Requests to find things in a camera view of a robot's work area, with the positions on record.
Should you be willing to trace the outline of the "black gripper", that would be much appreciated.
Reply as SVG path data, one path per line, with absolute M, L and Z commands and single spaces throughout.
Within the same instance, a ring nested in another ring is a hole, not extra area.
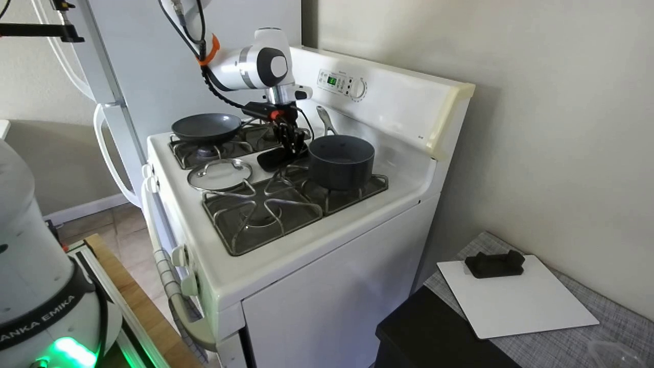
M 267 120 L 274 125 L 275 136 L 283 148 L 275 149 L 277 165 L 289 160 L 289 151 L 294 160 L 307 157 L 307 143 L 303 131 L 296 127 L 296 107 L 271 107 L 267 113 Z

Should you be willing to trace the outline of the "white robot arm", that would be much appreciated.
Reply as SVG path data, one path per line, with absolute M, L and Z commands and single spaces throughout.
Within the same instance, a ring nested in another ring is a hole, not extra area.
M 253 33 L 249 45 L 224 49 L 207 27 L 202 0 L 158 0 L 164 17 L 199 62 L 208 90 L 248 117 L 274 125 L 282 148 L 264 153 L 261 165 L 282 165 L 308 153 L 307 132 L 296 127 L 298 100 L 310 95 L 292 76 L 286 35 L 275 27 Z

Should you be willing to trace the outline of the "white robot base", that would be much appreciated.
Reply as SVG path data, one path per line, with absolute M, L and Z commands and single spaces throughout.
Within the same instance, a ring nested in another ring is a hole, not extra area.
M 121 312 L 49 231 L 25 160 L 0 140 L 0 368 L 96 368 Z

